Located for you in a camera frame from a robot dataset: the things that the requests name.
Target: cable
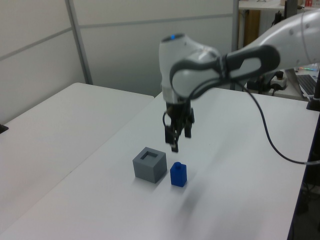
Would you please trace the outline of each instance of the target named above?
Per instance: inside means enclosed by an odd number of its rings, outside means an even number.
[[[276,91],[278,91],[278,89],[275,89],[275,88],[274,88],[273,91],[272,91],[271,96],[274,96]]]
[[[235,84],[237,84],[238,86],[240,86],[246,93],[248,93],[250,95],[250,97],[253,99],[253,101],[255,102],[256,106],[258,107],[259,111],[260,111],[260,114],[261,114],[261,117],[262,117],[262,121],[263,121],[263,126],[264,126],[264,130],[265,130],[265,134],[266,134],[266,137],[268,138],[268,141],[271,145],[271,147],[275,150],[275,152],[277,154],[279,154],[282,158],[284,158],[285,160],[291,162],[291,163],[295,163],[295,164],[302,164],[302,165],[307,165],[307,166],[311,166],[311,165],[320,165],[320,160],[317,160],[317,161],[296,161],[296,160],[292,160],[288,157],[286,157],[285,155],[283,155],[274,145],[274,143],[271,141],[271,138],[270,138],[270,135],[269,135],[269,131],[268,131],[268,128],[267,128],[267,123],[266,123],[266,119],[265,119],[265,116],[264,116],[264,113],[258,103],[258,101],[256,100],[256,98],[244,87],[242,86],[240,83],[238,82],[235,82]]]

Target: blue block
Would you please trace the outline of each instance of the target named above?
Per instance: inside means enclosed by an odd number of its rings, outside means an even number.
[[[171,184],[183,187],[187,182],[187,165],[175,162],[170,169]]]

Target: gray cube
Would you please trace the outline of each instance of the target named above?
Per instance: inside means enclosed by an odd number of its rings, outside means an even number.
[[[137,178],[155,184],[167,171],[166,153],[145,147],[133,159],[133,168]]]

